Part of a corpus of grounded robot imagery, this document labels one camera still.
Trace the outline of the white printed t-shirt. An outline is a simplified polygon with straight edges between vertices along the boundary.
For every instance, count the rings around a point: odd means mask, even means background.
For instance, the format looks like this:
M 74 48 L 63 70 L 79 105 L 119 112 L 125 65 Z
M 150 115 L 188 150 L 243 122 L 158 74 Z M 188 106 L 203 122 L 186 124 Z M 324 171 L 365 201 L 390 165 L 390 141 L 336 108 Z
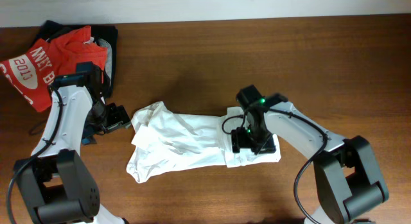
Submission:
M 172 171 L 208 166 L 235 168 L 281 159 L 280 145 L 274 137 L 275 152 L 256 155 L 250 149 L 234 153 L 226 132 L 241 125 L 240 107 L 229 107 L 226 115 L 177 114 L 161 102 L 134 113 L 132 144 L 136 147 L 126 171 L 138 183 Z

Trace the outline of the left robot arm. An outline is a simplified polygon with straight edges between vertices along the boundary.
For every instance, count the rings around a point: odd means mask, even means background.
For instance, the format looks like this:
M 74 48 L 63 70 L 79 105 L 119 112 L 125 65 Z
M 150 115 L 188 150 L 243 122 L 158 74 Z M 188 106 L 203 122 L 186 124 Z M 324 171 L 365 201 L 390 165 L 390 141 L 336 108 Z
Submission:
M 6 194 L 11 223 L 12 187 L 17 186 L 33 223 L 126 223 L 100 202 L 96 181 L 80 157 L 82 145 L 131 125 L 122 106 L 106 104 L 109 79 L 92 62 L 57 76 L 48 92 L 51 110 L 42 137 L 27 159 L 16 161 Z

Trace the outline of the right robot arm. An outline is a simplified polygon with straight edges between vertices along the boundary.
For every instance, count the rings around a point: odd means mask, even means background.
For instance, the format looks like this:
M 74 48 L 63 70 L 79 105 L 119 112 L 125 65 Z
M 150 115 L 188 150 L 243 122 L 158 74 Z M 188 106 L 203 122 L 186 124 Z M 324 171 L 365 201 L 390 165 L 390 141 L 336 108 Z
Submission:
M 293 195 L 305 223 L 354 223 L 362 214 L 389 199 L 389 190 L 370 142 L 357 135 L 348 139 L 320 126 L 298 111 L 282 94 L 262 96 L 254 85 L 236 95 L 243 121 L 230 132 L 235 153 L 275 153 L 279 136 L 307 161 L 293 183 Z M 313 166 L 320 206 L 309 214 L 302 206 L 298 185 Z

